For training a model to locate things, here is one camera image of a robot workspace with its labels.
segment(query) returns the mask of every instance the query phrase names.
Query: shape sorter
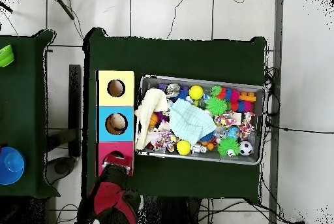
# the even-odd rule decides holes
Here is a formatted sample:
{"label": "shape sorter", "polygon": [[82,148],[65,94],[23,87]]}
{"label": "shape sorter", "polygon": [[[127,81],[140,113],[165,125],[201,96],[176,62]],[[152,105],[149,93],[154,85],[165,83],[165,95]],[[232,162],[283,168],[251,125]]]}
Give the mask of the shape sorter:
{"label": "shape sorter", "polygon": [[100,176],[106,156],[121,152],[113,163],[130,168],[134,157],[134,72],[97,71],[96,150],[97,174]]}

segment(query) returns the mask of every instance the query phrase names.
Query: blue bowl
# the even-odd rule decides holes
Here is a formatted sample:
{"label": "blue bowl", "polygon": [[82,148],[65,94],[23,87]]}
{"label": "blue bowl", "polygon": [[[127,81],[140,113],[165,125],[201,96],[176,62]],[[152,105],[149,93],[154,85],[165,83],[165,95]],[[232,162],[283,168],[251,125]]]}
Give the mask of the blue bowl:
{"label": "blue bowl", "polygon": [[10,185],[18,181],[25,168],[21,153],[11,147],[1,148],[0,152],[0,185]]}

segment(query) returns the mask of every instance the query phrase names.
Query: green table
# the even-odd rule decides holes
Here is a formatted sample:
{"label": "green table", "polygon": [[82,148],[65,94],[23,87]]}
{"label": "green table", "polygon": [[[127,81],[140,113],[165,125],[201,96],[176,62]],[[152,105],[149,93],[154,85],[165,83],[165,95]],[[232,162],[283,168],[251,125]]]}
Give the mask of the green table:
{"label": "green table", "polygon": [[44,54],[53,31],[32,37],[0,36],[0,48],[12,45],[15,60],[0,68],[0,143],[25,157],[23,176],[12,185],[0,185],[3,196],[57,196],[44,181],[46,109]]}
{"label": "green table", "polygon": [[[82,180],[83,188],[86,187],[88,191],[96,178],[95,71],[134,71],[136,91],[141,76],[145,74],[258,86],[264,84],[266,40],[262,37],[256,37],[250,42],[109,38],[101,28],[92,28],[85,37],[83,48],[85,91]],[[127,184],[143,195],[242,197],[258,203],[259,171],[259,165],[135,155],[134,176],[128,179]]]}

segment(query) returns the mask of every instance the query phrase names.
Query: metal tray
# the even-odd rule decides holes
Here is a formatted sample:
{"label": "metal tray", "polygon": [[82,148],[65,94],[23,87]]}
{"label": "metal tray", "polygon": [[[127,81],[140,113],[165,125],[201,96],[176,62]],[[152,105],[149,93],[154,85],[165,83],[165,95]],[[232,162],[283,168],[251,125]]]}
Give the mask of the metal tray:
{"label": "metal tray", "polygon": [[[153,151],[148,149],[136,150],[138,155],[152,155],[163,158],[180,158],[180,159],[192,159],[201,161],[212,161],[219,163],[237,163],[242,165],[257,165],[260,160],[260,154],[262,151],[262,134],[264,134],[264,118],[267,107],[267,89],[262,86],[231,84],[224,82],[212,82],[204,80],[184,79],[166,76],[152,76],[145,75],[140,80],[139,99],[144,97],[146,91],[151,88],[159,88],[159,84],[173,84],[177,83],[180,86],[191,87],[193,85],[202,86],[204,89],[209,89],[212,86],[223,86],[226,88],[236,89],[238,91],[253,92],[256,96],[256,102],[254,103],[255,117],[252,120],[253,126],[255,126],[255,135],[249,138],[249,142],[253,145],[253,153],[249,156],[237,155],[235,157],[223,157],[215,148],[213,151],[207,151],[206,153],[189,153],[188,155],[179,155],[177,151],[170,153],[168,151]],[[135,144],[138,139],[138,121],[136,121],[135,130]]]}

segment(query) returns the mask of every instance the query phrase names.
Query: soccer ball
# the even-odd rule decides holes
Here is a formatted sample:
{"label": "soccer ball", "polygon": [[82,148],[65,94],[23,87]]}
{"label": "soccer ball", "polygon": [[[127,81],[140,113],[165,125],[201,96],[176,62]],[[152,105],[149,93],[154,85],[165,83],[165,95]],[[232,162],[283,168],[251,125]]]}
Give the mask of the soccer ball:
{"label": "soccer ball", "polygon": [[240,142],[240,154],[242,156],[248,156],[251,153],[253,153],[253,147],[250,142],[247,142],[246,140]]}

